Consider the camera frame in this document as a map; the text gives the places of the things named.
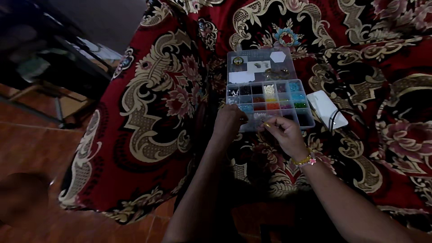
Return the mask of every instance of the bead organizer box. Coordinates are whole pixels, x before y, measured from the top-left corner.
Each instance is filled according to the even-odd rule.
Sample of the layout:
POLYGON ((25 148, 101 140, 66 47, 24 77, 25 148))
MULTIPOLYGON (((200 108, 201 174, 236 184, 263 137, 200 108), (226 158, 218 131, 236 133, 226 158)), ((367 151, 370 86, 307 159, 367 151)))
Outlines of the bead organizer box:
POLYGON ((228 60, 226 103, 237 104, 249 118, 240 132, 256 131, 262 121, 275 115, 297 122, 300 129, 315 126, 289 49, 232 51, 228 60))

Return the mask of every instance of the plastic compartment box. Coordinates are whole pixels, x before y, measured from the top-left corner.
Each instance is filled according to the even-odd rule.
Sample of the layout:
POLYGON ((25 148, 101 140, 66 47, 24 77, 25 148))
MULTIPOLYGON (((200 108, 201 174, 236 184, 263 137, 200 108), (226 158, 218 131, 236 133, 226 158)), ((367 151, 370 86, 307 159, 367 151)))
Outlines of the plastic compartment box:
POLYGON ((253 61, 270 61, 273 70, 288 70, 289 75, 285 74, 283 76, 285 79, 277 75, 269 78, 266 72, 255 72, 253 73, 254 81, 243 82, 239 79, 229 80, 230 75, 228 74, 226 103, 237 104, 249 118, 249 122, 240 127, 240 132, 256 131, 262 121, 275 115, 297 122, 302 130, 314 127, 315 121, 311 108, 302 82, 297 79, 289 49, 272 48, 229 52, 228 73, 247 71, 247 62, 253 61), (284 61, 273 61, 270 55, 276 51, 284 52, 286 55, 284 61), (247 60, 241 65, 234 65, 232 59, 235 57, 247 60))

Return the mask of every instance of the hand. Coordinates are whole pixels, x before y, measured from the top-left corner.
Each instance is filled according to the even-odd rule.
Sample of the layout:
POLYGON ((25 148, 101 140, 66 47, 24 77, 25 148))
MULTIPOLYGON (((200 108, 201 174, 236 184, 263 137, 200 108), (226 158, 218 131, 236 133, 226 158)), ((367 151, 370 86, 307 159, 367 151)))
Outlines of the hand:
POLYGON ((261 124, 259 130, 264 131, 264 129, 267 129, 279 141, 282 150, 294 160, 300 161, 309 155, 300 127, 294 121, 274 116, 261 124))
POLYGON ((216 117, 212 139, 230 144, 236 137, 240 126, 248 122, 248 117, 237 105, 225 105, 216 117))

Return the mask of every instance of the yellow bracelet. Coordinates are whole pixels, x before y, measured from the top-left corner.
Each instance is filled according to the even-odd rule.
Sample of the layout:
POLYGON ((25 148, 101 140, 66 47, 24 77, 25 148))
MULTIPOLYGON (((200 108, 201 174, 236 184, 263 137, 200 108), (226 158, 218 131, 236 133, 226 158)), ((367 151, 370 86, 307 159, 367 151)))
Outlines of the yellow bracelet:
POLYGON ((308 150, 309 150, 309 155, 305 159, 302 159, 301 161, 295 161, 293 158, 291 158, 292 163, 295 166, 299 166, 299 167, 301 167, 301 166, 303 166, 303 165, 305 165, 307 163, 311 164, 311 165, 315 164, 316 160, 312 158, 312 155, 310 154, 311 150, 309 148, 308 148, 308 150))

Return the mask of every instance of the bracelet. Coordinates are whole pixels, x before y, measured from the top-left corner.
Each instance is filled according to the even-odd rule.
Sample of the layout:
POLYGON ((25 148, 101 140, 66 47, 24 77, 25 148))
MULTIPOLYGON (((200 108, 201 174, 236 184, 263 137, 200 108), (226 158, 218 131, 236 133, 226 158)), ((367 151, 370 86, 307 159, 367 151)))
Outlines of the bracelet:
POLYGON ((293 158, 291 158, 292 163, 297 167, 303 167, 307 164, 314 165, 317 161, 316 159, 312 158, 313 155, 312 151, 309 148, 308 150, 309 150, 309 155, 305 159, 302 159, 301 161, 295 161, 293 158))

